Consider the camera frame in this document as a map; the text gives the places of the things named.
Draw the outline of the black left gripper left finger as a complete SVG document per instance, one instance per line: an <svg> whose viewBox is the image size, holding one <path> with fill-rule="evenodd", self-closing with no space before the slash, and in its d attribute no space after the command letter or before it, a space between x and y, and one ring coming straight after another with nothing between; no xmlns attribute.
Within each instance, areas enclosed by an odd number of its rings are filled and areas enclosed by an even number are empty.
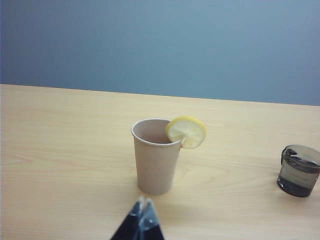
<svg viewBox="0 0 320 240"><path fill-rule="evenodd" d="M130 209L120 226L117 228L111 240L139 240L140 227L145 207L145 197L139 196L133 207Z"/></svg>

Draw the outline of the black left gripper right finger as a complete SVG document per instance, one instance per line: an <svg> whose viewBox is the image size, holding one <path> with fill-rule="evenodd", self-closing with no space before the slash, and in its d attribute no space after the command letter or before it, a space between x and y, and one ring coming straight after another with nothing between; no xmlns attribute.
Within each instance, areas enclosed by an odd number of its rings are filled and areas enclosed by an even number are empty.
<svg viewBox="0 0 320 240"><path fill-rule="evenodd" d="M151 198L146 198L138 217L138 240L164 240L157 211Z"/></svg>

